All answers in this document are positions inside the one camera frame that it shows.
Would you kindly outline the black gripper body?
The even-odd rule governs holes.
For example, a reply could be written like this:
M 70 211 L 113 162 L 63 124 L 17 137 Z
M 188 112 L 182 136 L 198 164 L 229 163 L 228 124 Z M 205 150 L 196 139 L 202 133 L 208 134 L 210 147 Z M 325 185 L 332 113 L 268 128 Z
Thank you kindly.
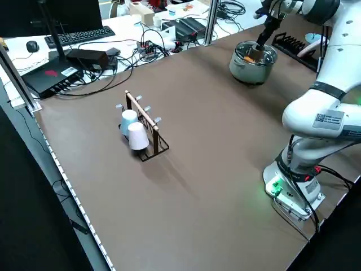
M 264 23 L 265 29 L 257 39 L 258 44 L 265 44 L 270 39 L 274 31 L 279 29 L 282 19 L 269 15 Z

